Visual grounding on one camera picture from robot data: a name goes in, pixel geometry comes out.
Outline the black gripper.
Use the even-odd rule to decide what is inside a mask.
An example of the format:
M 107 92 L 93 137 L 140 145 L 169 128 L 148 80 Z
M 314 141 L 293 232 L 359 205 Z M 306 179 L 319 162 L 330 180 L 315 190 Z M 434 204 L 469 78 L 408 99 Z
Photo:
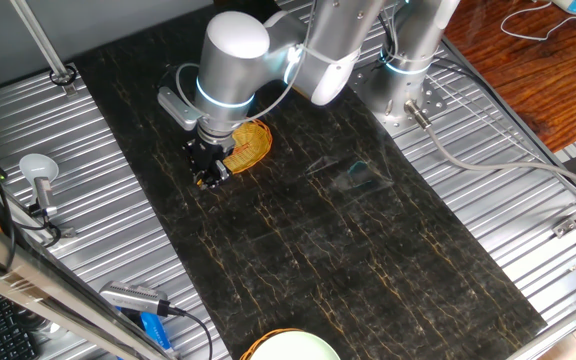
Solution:
M 230 177 L 231 172 L 223 160 L 233 152 L 232 141 L 226 144 L 211 144 L 194 138 L 184 144 L 184 150 L 194 173 L 193 181 L 200 189 L 215 188 Z

